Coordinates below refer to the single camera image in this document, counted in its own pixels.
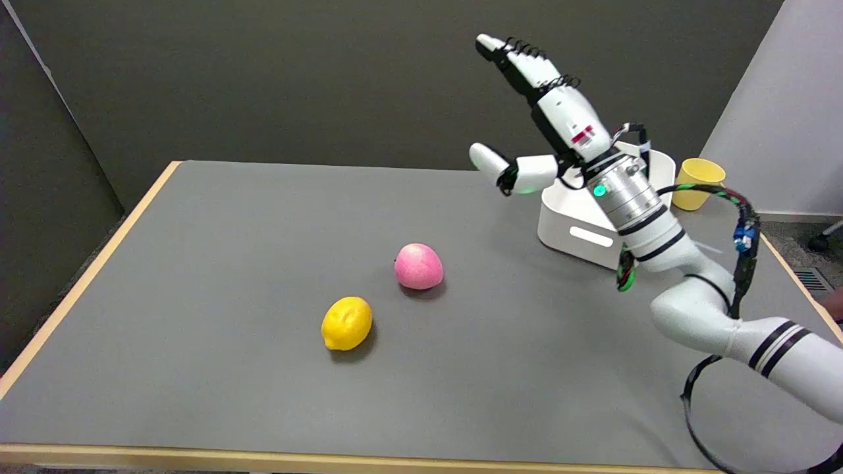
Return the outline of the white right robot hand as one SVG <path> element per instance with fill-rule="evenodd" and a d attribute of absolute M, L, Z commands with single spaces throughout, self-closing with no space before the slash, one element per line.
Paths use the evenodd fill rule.
<path fill-rule="evenodd" d="M 588 181 L 626 154 L 579 91 L 580 80 L 561 73 L 538 45 L 516 37 L 476 36 L 476 51 L 493 63 L 530 106 L 531 119 L 552 154 L 508 160 L 493 147 L 475 143 L 470 160 L 503 195 L 534 193 L 552 186 L 571 168 Z"/>

